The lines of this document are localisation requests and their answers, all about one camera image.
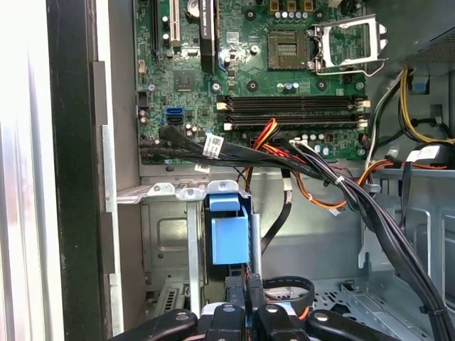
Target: pci slot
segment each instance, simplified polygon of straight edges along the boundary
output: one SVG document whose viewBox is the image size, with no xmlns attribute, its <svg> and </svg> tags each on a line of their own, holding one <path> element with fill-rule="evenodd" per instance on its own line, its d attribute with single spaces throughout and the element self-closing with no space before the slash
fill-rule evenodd
<svg viewBox="0 0 455 341">
<path fill-rule="evenodd" d="M 178 9 L 178 0 L 169 0 L 169 16 L 171 29 L 171 45 L 180 48 L 180 12 Z"/>
</svg>

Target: metal bracket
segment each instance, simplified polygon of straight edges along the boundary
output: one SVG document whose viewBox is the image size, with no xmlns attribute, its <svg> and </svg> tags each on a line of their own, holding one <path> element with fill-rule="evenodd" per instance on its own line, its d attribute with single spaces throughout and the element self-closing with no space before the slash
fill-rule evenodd
<svg viewBox="0 0 455 341">
<path fill-rule="evenodd" d="M 369 56 L 350 59 L 347 58 L 339 64 L 335 64 L 331 57 L 331 31 L 334 28 L 342 28 L 343 30 L 354 27 L 368 25 L 368 49 Z M 381 39 L 381 35 L 386 33 L 387 29 L 376 21 L 376 15 L 361 16 L 357 18 L 350 18 L 341 21 L 334 21 L 332 23 L 325 23 L 323 25 L 313 25 L 307 31 L 308 35 L 311 36 L 318 43 L 318 53 L 314 58 L 314 70 L 317 75 L 344 75 L 348 73 L 364 73 L 367 77 L 371 77 L 379 70 L 381 70 L 386 59 L 379 59 L 379 54 L 382 49 L 387 45 L 387 39 Z M 368 74 L 364 70 L 348 70 L 348 71 L 337 71 L 337 72 L 323 72 L 324 69 L 333 67 L 348 67 L 352 65 L 368 64 L 382 62 L 381 66 L 372 74 Z"/>
</svg>

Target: sata port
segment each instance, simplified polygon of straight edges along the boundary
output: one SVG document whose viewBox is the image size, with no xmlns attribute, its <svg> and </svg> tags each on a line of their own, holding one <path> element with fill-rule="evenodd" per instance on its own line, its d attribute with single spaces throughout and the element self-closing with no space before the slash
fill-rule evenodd
<svg viewBox="0 0 455 341">
<path fill-rule="evenodd" d="M 167 108 L 166 109 L 166 116 L 183 116 L 184 114 L 183 108 Z"/>
<path fill-rule="evenodd" d="M 168 124 L 182 124 L 183 116 L 172 116 L 172 115 L 167 116 L 166 122 L 168 122 Z"/>
</svg>

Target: zip tie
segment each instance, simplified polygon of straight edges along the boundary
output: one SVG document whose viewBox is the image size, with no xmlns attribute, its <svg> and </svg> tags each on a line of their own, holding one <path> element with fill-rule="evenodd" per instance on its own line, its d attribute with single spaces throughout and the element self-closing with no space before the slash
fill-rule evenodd
<svg viewBox="0 0 455 341">
<path fill-rule="evenodd" d="M 335 180 L 335 185 L 339 184 L 341 181 L 344 181 L 344 176 L 340 175 L 338 179 Z"/>
</svg>

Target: pcie slot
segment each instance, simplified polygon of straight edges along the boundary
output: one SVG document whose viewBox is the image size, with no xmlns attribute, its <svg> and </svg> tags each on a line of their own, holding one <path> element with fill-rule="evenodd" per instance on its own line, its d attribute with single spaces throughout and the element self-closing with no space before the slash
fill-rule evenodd
<svg viewBox="0 0 455 341">
<path fill-rule="evenodd" d="M 150 0 L 150 45 L 151 53 L 155 55 L 156 62 L 159 63 L 159 51 L 160 51 L 160 40 L 159 40 L 159 23 L 161 19 L 159 17 L 159 0 Z"/>
</svg>

